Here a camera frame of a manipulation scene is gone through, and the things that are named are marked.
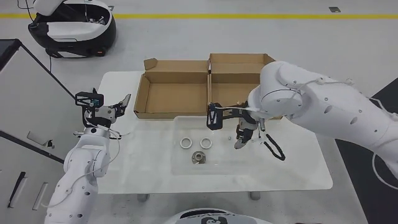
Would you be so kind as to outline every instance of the yellow floor line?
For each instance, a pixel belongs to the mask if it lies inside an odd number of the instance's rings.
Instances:
[[[398,14],[115,13],[116,19],[398,19]],[[28,13],[0,13],[1,19],[28,19]]]

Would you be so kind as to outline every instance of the concrete floor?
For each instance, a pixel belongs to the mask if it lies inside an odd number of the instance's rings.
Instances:
[[[398,13],[397,0],[101,0],[117,13]],[[0,0],[0,12],[25,12]],[[45,64],[49,57],[27,31],[28,19],[0,19],[0,38],[18,38]],[[102,58],[53,59],[52,71],[73,93],[98,87],[108,71],[142,70],[146,58],[208,58],[213,52],[268,53],[339,80],[350,77],[373,95],[397,77],[398,20],[116,19],[118,38]],[[333,178],[323,191],[158,194],[146,203],[135,195],[100,195],[90,223],[160,224],[195,207],[224,208],[276,223],[366,223],[336,144],[320,137]]]

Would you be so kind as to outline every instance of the cardboard box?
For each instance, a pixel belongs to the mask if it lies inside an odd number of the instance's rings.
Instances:
[[[260,84],[263,66],[273,62],[267,54],[210,54],[210,101],[222,106],[244,103]]]
[[[144,61],[134,112],[140,119],[206,115],[210,99],[208,61]]]

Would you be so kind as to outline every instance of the small metal object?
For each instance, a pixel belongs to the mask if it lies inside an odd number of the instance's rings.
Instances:
[[[260,119],[260,130],[261,131],[266,131],[266,122],[265,119]]]
[[[184,141],[188,141],[189,144],[188,144],[187,146],[184,146],[184,145],[183,145]],[[189,148],[191,148],[191,146],[192,146],[192,140],[191,140],[190,138],[183,138],[183,139],[181,139],[181,141],[180,141],[180,146],[181,146],[182,149],[189,149]]]
[[[203,149],[207,150],[210,149],[210,147],[213,145],[213,142],[210,140],[210,138],[203,138],[200,141],[200,147],[202,147]]]
[[[193,164],[204,164],[206,162],[206,154],[201,151],[195,151],[192,154]]]

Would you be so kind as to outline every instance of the white ring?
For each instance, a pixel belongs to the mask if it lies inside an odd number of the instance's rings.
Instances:
[[[209,146],[204,146],[204,145],[203,145],[203,142],[204,142],[205,140],[209,140],[209,142],[210,142],[210,145],[209,145]],[[205,150],[210,149],[210,147],[211,147],[212,145],[213,145],[213,142],[210,140],[210,138],[204,138],[204,139],[202,139],[202,140],[200,141],[200,147],[204,148]]]
[[[188,146],[183,146],[183,145],[182,145],[182,142],[183,142],[184,140],[188,140],[188,141],[189,141],[189,145],[188,145]],[[183,139],[181,139],[181,141],[180,141],[180,146],[181,146],[182,149],[189,149],[189,148],[191,148],[191,146],[192,146],[192,140],[191,140],[190,138],[183,138]]]

